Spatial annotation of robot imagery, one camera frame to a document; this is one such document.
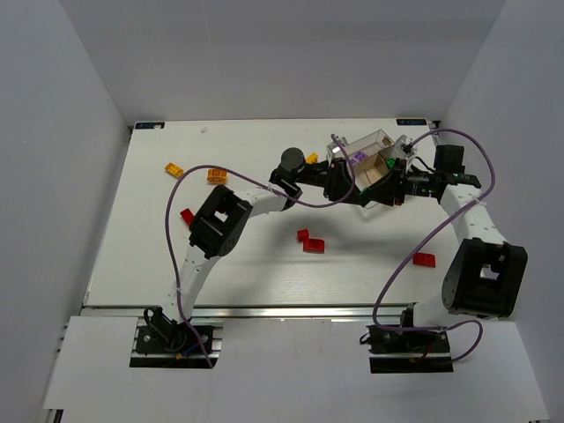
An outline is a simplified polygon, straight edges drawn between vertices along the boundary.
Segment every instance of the lego brick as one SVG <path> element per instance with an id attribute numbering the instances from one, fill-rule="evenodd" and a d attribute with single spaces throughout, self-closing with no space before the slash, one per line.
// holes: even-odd
<path id="1" fill-rule="evenodd" d="M 426 253 L 417 253 L 413 256 L 413 264 L 425 267 L 436 267 L 434 255 Z"/>
<path id="2" fill-rule="evenodd" d="M 174 163 L 168 163 L 165 166 L 165 170 L 167 171 L 167 173 L 171 174 L 176 179 L 180 178 L 184 173 L 184 170 L 181 167 L 176 166 Z"/>
<path id="3" fill-rule="evenodd" d="M 208 170 L 208 183 L 213 185 L 226 184 L 227 172 L 225 170 L 210 169 Z"/>
<path id="4" fill-rule="evenodd" d="M 306 239 L 309 238 L 309 231 L 307 229 L 301 229 L 298 231 L 298 242 L 304 242 Z"/>
<path id="5" fill-rule="evenodd" d="M 182 216 L 186 224 L 190 226 L 190 223 L 192 223 L 192 220 L 194 219 L 194 214 L 192 213 L 192 211 L 190 211 L 190 209 L 182 210 L 180 212 L 180 215 Z"/>
<path id="6" fill-rule="evenodd" d="M 315 238 L 307 238 L 303 242 L 303 251 L 305 253 L 319 253 L 325 252 L 325 241 L 317 240 Z"/>
<path id="7" fill-rule="evenodd" d="M 308 155 L 308 158 L 306 159 L 306 163 L 308 163 L 309 165 L 311 165 L 312 163 L 317 163 L 317 159 L 319 159 L 317 154 L 312 152 L 311 154 Z"/>

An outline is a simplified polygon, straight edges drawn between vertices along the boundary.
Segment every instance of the white wall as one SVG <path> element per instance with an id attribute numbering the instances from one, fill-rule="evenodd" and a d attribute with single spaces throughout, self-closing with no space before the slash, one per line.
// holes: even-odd
<path id="1" fill-rule="evenodd" d="M 508 0 L 442 125 L 484 143 L 498 175 L 488 209 L 529 253 L 516 322 L 553 421 L 564 421 L 563 17 L 562 1 Z"/>
<path id="2" fill-rule="evenodd" d="M 503 0 L 62 0 L 126 121 L 439 118 Z"/>
<path id="3" fill-rule="evenodd" d="M 77 313 L 127 129 L 56 0 L 0 12 L 0 410 L 36 420 Z"/>

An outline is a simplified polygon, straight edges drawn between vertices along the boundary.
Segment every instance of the red lego brick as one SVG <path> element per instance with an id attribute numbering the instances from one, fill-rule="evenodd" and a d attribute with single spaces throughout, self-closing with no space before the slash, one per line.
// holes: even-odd
<path id="1" fill-rule="evenodd" d="M 309 238 L 309 231 L 307 229 L 301 229 L 298 231 L 298 242 L 304 242 Z"/>
<path id="2" fill-rule="evenodd" d="M 320 253 L 325 252 L 325 241 L 316 240 L 315 238 L 307 238 L 303 242 L 303 251 L 305 253 Z"/>
<path id="3" fill-rule="evenodd" d="M 436 261 L 433 254 L 417 253 L 413 256 L 413 264 L 418 266 L 436 267 Z"/>
<path id="4" fill-rule="evenodd" d="M 182 210 L 180 212 L 180 215 L 182 216 L 186 224 L 190 226 L 190 223 L 192 223 L 192 220 L 194 219 L 194 215 L 192 214 L 190 209 Z"/>

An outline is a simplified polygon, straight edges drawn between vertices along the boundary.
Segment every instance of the white tabletop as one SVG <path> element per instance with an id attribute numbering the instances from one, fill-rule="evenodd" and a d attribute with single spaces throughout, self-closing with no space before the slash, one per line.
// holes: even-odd
<path id="1" fill-rule="evenodd" d="M 104 241 L 85 304 L 160 304 L 173 281 L 164 235 L 165 206 L 176 179 L 164 172 L 169 162 L 184 170 L 200 164 L 230 167 L 266 182 L 280 154 L 296 146 L 324 159 L 330 134 L 349 142 L 382 129 L 393 139 L 416 137 L 425 126 L 397 126 L 395 119 L 166 122 L 162 130 L 134 130 Z M 432 164 L 431 139 L 419 155 Z M 230 189 L 250 188 L 231 176 Z M 195 212 L 212 186 L 206 172 L 189 176 L 172 209 L 171 230 L 177 258 L 186 253 L 189 229 L 179 213 Z M 322 189 L 304 187 L 303 200 L 324 203 Z M 363 210 L 340 204 L 323 210 L 294 206 L 249 221 L 234 251 L 215 266 L 197 305 L 369 304 L 405 255 L 446 218 L 436 200 L 408 197 L 399 207 Z M 325 240 L 325 254 L 302 252 L 299 229 Z M 400 274 L 387 303 L 423 301 L 438 293 L 457 250 L 447 228 L 424 252 L 437 267 L 412 264 Z"/>
<path id="2" fill-rule="evenodd" d="M 44 407 L 62 423 L 526 422 L 546 419 L 514 323 L 484 324 L 454 373 L 371 375 L 364 323 L 228 320 L 216 367 L 130 368 L 132 317 L 72 317 Z M 476 328 L 453 330 L 458 355 Z"/>

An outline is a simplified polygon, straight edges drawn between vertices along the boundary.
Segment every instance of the orange lego brick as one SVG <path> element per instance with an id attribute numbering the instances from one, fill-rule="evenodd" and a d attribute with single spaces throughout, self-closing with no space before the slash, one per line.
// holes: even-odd
<path id="1" fill-rule="evenodd" d="M 227 172 L 220 169 L 208 170 L 208 183 L 219 185 L 227 183 Z"/>
<path id="2" fill-rule="evenodd" d="M 306 159 L 306 163 L 308 163 L 309 165 L 311 165 L 313 163 L 317 163 L 317 159 L 319 159 L 317 154 L 312 152 L 311 154 L 308 155 L 308 158 Z"/>
<path id="3" fill-rule="evenodd" d="M 171 174 L 176 179 L 180 178 L 184 174 L 184 169 L 176 166 L 174 163 L 168 163 L 165 166 L 165 170 L 167 171 L 167 173 Z"/>

